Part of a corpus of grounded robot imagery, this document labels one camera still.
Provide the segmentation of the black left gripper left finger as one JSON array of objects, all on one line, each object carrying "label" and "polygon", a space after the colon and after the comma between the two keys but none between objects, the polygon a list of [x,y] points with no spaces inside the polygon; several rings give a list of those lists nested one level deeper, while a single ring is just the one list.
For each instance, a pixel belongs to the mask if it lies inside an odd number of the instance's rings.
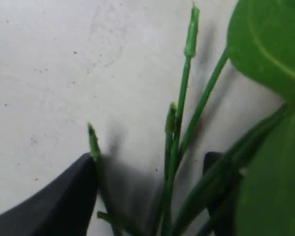
[{"label": "black left gripper left finger", "polygon": [[0,236],[85,236],[97,190],[95,163],[85,153],[43,189],[0,214]]}]

